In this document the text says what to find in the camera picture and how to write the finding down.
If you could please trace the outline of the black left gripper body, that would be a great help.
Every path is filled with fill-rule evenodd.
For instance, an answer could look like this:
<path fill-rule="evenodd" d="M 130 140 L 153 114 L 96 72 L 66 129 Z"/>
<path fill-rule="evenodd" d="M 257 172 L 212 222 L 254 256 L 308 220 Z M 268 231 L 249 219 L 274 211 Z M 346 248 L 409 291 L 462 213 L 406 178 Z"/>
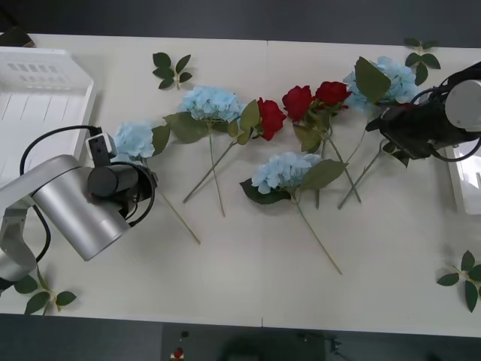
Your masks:
<path fill-rule="evenodd" d="M 141 202 L 148 201 L 147 208 L 136 219 L 136 221 L 144 220 L 153 209 L 156 198 L 156 180 L 153 173 L 146 167 L 119 167 L 118 171 L 120 214 L 127 221 L 136 212 Z"/>

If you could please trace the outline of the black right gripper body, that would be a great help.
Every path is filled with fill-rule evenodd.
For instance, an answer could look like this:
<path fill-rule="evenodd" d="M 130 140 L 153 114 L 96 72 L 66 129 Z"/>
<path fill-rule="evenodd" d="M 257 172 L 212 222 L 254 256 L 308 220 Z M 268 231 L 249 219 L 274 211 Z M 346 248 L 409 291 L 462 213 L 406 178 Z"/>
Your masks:
<path fill-rule="evenodd" d="M 436 107 L 433 105 L 389 108 L 379 129 L 394 146 L 394 150 L 389 150 L 389 153 L 397 160 L 433 156 L 434 148 L 429 144 L 429 136 L 434 128 L 435 118 Z"/>

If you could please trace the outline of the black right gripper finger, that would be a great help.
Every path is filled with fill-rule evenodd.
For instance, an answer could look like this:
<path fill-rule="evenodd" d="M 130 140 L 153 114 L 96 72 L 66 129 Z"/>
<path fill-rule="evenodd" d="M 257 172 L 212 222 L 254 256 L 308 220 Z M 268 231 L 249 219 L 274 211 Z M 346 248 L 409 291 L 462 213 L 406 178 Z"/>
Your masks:
<path fill-rule="evenodd" d="M 366 125 L 366 131 L 372 132 L 375 130 L 379 130 L 381 125 L 383 124 L 383 117 L 388 111 L 389 111 L 389 108 L 384 109 L 378 117 L 369 121 L 368 124 Z"/>

